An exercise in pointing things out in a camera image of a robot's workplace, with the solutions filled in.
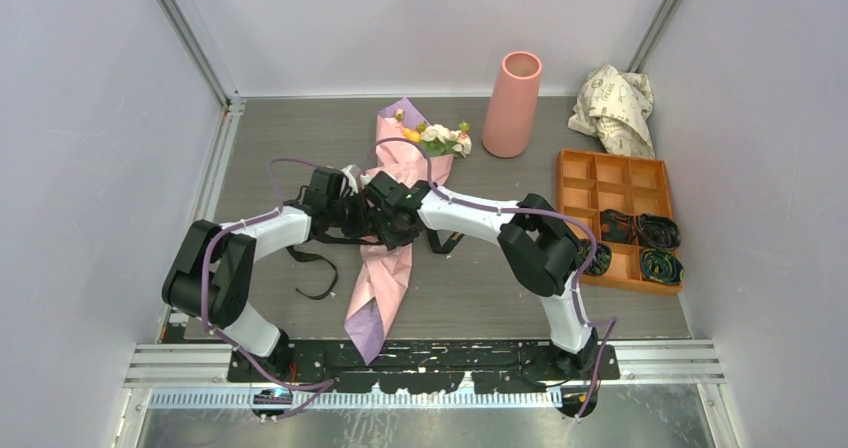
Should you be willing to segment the pink flower bouquet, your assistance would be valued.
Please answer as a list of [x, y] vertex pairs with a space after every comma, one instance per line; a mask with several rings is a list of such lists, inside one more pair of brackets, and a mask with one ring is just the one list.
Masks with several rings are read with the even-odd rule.
[[[401, 137], [424, 123], [426, 118], [407, 98], [380, 110], [376, 120], [376, 140]], [[376, 148], [376, 166], [407, 186], [426, 178], [426, 161], [412, 139], [380, 143]], [[360, 248], [362, 268], [354, 285], [344, 329], [364, 363], [370, 365], [383, 348], [401, 302], [410, 284], [413, 266], [411, 245], [388, 250], [380, 245]]]

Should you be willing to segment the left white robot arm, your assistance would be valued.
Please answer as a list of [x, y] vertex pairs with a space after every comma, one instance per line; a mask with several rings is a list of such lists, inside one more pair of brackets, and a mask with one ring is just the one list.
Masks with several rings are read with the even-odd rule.
[[282, 379], [292, 365], [288, 335], [248, 302], [253, 265], [310, 240], [326, 241], [330, 228], [351, 228], [361, 237], [364, 207], [356, 196], [363, 187], [354, 165], [319, 167], [282, 208], [229, 224], [193, 222], [165, 278], [163, 301], [192, 317], [206, 315], [209, 327], [253, 355], [257, 373]]

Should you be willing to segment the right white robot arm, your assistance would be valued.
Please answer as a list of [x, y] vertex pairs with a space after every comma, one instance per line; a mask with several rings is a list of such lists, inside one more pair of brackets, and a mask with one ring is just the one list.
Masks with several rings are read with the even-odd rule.
[[465, 237], [498, 246], [517, 282], [540, 298], [555, 364], [567, 378], [582, 377], [594, 364], [595, 329], [580, 307], [580, 240], [547, 200], [521, 201], [463, 195], [421, 180], [408, 187], [379, 172], [364, 187], [368, 219], [382, 244], [398, 248], [427, 237], [432, 252], [449, 254]]

